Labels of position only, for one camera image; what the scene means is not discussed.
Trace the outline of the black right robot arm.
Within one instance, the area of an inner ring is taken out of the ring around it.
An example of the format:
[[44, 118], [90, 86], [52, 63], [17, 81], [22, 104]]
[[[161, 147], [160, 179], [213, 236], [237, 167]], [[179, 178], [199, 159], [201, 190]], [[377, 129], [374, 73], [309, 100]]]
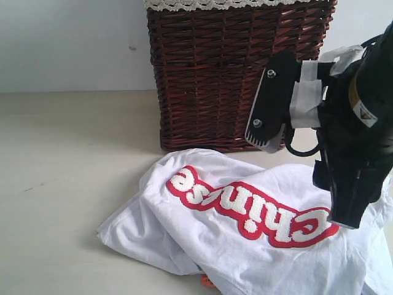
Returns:
[[256, 148], [320, 154], [313, 183], [329, 191], [328, 220], [356, 229], [392, 170], [392, 28], [317, 61], [283, 50], [260, 78], [244, 134]]

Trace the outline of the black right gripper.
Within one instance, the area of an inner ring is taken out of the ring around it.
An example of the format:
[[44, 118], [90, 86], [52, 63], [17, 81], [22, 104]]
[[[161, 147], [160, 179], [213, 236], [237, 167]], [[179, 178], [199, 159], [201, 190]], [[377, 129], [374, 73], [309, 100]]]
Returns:
[[318, 66], [321, 126], [314, 128], [317, 145], [305, 156], [321, 156], [313, 183], [331, 194], [329, 221], [356, 229], [392, 170], [392, 62], [355, 61], [328, 77], [332, 66]]

